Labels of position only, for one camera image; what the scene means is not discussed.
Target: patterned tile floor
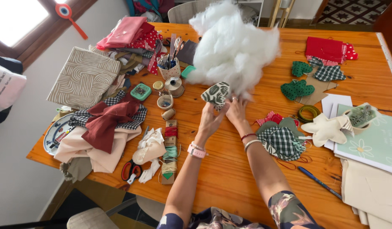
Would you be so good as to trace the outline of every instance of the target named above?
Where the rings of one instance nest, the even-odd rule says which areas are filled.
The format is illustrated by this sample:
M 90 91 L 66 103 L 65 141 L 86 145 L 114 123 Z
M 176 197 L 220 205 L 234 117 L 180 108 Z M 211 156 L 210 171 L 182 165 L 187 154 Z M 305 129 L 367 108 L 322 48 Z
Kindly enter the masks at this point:
M 378 0 L 330 0 L 318 23 L 370 25 L 386 8 Z

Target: white bag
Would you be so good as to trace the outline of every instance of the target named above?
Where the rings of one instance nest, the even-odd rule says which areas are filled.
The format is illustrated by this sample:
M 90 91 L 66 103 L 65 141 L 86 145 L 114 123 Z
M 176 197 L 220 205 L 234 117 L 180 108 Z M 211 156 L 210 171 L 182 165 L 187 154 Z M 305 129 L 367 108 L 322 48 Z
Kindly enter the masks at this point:
M 0 111 L 12 106 L 22 93 L 26 76 L 0 66 Z

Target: floral sleeve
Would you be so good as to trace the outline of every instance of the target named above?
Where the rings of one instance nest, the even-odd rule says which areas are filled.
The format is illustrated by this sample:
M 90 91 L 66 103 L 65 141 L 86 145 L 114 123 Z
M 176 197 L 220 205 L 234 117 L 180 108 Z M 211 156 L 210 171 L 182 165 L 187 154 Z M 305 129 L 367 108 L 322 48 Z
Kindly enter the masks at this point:
M 280 191 L 268 201 L 272 218 L 279 229 L 319 229 L 315 220 L 290 191 Z

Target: blue patterned plate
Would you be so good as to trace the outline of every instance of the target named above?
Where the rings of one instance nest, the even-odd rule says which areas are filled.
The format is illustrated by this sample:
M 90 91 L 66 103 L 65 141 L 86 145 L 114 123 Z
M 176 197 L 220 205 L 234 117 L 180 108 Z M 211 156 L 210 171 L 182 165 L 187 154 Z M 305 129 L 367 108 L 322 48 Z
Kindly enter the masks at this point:
M 53 148 L 49 147 L 53 144 L 53 141 L 57 137 L 59 137 L 63 132 L 71 128 L 71 126 L 69 126 L 67 122 L 73 115 L 74 113 L 71 113 L 61 117 L 59 120 L 53 123 L 47 131 L 45 138 L 43 139 L 43 148 L 45 148 L 45 151 L 50 155 L 54 156 L 56 154 L 58 145 Z

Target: mint notebook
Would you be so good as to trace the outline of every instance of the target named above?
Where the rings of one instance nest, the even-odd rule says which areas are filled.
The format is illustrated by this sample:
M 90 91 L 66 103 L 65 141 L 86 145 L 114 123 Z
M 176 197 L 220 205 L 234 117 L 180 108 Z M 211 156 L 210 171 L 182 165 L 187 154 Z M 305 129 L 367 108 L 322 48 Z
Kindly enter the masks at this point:
M 338 105 L 337 116 L 352 107 Z M 359 135 L 347 135 L 345 144 L 335 143 L 334 153 L 392 173 L 392 116 L 382 115 Z

